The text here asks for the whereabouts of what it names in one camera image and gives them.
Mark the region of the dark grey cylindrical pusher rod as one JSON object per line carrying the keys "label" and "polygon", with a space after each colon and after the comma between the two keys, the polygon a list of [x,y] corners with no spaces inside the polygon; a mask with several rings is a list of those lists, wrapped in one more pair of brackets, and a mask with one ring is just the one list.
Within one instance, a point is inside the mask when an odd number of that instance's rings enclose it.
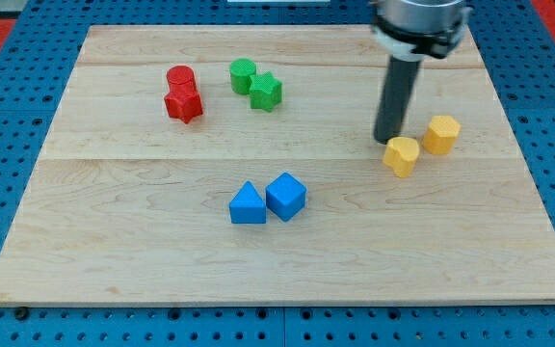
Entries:
{"label": "dark grey cylindrical pusher rod", "polygon": [[374,139],[386,144],[400,135],[420,62],[390,57],[374,127]]}

